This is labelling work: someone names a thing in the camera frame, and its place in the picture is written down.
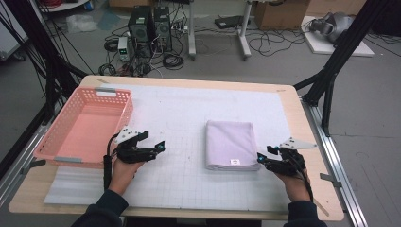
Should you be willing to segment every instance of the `human arm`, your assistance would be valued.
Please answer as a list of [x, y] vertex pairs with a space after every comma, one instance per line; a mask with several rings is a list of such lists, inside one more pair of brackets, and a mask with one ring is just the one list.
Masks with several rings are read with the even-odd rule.
[[288, 223], [284, 226], [326, 227], [327, 225], [318, 218], [316, 205], [310, 201], [304, 179], [281, 174], [276, 174], [276, 176], [283, 181], [287, 195], [291, 200], [291, 203], [288, 205]]
[[107, 189], [96, 204], [91, 204], [73, 227], [114, 227], [122, 226], [119, 218], [128, 207], [122, 198], [136, 171], [144, 163], [126, 164], [116, 159], [113, 164], [113, 176], [109, 189]]

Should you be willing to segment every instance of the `human hand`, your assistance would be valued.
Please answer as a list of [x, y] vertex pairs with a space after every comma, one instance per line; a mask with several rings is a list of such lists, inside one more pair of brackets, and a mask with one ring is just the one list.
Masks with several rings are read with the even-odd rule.
[[113, 164], [113, 176], [109, 189], [122, 196], [135, 176], [136, 171], [144, 163], [126, 164], [118, 158]]
[[[286, 186], [286, 192], [291, 201], [310, 201], [309, 193], [307, 192], [305, 182], [302, 176], [289, 177], [286, 175], [274, 173]], [[304, 169], [304, 174], [307, 181], [310, 183], [307, 171]]]

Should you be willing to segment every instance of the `cardboard box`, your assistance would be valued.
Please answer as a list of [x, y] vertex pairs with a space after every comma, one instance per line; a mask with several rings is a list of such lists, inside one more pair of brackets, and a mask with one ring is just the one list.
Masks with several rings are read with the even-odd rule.
[[109, 0], [109, 6], [132, 9], [134, 6], [153, 6], [153, 0]]
[[306, 15], [324, 16], [327, 12], [357, 15], [366, 0], [311, 0]]
[[254, 20], [261, 30], [299, 29], [310, 0], [287, 0], [279, 6], [258, 3]]

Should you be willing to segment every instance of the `computer tower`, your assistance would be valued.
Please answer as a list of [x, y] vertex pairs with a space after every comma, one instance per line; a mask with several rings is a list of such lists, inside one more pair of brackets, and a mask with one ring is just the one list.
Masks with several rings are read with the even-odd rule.
[[168, 7], [154, 9], [154, 27], [156, 28], [158, 51], [170, 52], [172, 50], [170, 12]]
[[156, 45], [156, 38], [150, 6], [134, 6], [128, 22], [133, 51], [138, 58], [150, 58]]

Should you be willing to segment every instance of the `black pole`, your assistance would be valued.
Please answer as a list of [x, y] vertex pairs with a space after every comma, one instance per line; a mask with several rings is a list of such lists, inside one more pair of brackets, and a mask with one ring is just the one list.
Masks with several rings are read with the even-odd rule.
[[330, 136], [328, 127], [336, 76], [389, 2], [390, 0], [367, 0], [324, 68], [317, 75], [294, 85], [296, 90], [300, 90], [312, 84], [310, 90], [303, 96], [303, 101], [310, 106], [317, 106], [319, 99], [325, 94], [322, 128], [326, 136]]

